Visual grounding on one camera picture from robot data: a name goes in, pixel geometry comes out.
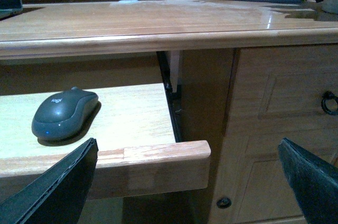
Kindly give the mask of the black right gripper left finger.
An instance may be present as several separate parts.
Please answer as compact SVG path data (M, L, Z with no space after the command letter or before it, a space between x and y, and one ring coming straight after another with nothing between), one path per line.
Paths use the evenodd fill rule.
M97 158L97 141L90 138L2 202L1 223L77 223Z

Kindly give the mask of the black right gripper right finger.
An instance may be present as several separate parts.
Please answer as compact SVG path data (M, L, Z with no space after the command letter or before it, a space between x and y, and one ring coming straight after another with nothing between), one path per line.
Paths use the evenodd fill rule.
M337 168L287 138L278 153L307 223L337 223Z

